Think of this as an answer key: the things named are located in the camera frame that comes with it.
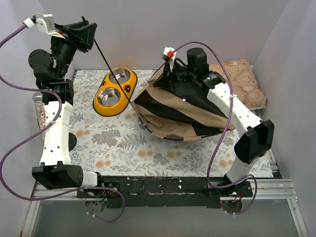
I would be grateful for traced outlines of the beige patterned pillow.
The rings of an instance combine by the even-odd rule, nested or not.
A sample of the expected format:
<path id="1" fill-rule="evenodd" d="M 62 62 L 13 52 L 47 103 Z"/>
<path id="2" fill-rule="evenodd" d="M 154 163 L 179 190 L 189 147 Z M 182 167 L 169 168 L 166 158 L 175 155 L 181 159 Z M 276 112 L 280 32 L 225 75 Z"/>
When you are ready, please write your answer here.
<path id="1" fill-rule="evenodd" d="M 223 63 L 233 85 L 233 92 L 250 110 L 259 110 L 266 106 L 266 96 L 259 89 L 252 68 L 247 59 L 238 59 Z"/>

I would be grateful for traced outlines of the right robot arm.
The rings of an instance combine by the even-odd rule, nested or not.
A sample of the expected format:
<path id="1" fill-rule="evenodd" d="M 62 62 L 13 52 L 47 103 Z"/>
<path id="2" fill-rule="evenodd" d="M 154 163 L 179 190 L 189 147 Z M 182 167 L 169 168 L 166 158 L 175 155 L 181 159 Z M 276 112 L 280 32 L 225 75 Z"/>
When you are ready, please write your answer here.
<path id="1" fill-rule="evenodd" d="M 219 186 L 227 195 L 237 195 L 241 191 L 241 183 L 250 177 L 249 172 L 254 164 L 271 148 L 274 124 L 253 114 L 237 98 L 229 76 L 222 77 L 209 69 L 207 55 L 202 48 L 189 49 L 186 64 L 176 63 L 178 58 L 172 47 L 165 47 L 161 57 L 165 64 L 162 75 L 154 83 L 156 87 L 174 91 L 178 83 L 195 82 L 206 90 L 207 100 L 227 117 L 222 133 L 226 134 L 230 124 L 237 130 L 239 140 L 234 146 L 236 158 Z"/>

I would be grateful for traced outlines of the beige fabric pet tent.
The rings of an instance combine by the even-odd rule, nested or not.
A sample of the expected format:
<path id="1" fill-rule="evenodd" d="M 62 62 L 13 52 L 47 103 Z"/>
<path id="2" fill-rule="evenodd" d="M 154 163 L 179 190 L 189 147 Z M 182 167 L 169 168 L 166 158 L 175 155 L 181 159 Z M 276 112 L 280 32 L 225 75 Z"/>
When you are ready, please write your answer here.
<path id="1" fill-rule="evenodd" d="M 215 136 L 227 126 L 227 117 L 206 95 L 184 83 L 185 94 L 155 87 L 163 70 L 156 71 L 131 102 L 143 126 L 153 135 L 168 140 L 194 141 Z"/>

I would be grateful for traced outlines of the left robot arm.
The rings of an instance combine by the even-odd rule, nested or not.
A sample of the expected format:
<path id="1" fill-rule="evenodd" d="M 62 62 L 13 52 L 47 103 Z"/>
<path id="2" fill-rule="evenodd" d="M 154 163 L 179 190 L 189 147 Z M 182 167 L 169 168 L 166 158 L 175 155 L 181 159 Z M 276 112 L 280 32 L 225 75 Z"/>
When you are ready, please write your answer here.
<path id="1" fill-rule="evenodd" d="M 85 19 L 69 25 L 55 25 L 61 37 L 52 36 L 50 52 L 36 49 L 28 58 L 33 69 L 36 85 L 42 92 L 45 124 L 44 149 L 38 167 L 32 176 L 45 188 L 64 189 L 88 187 L 93 197 L 101 197 L 105 185 L 98 181 L 97 172 L 85 172 L 73 165 L 70 151 L 76 146 L 77 138 L 69 132 L 73 110 L 74 84 L 65 75 L 77 51 L 86 53 L 92 49 L 96 23 Z"/>

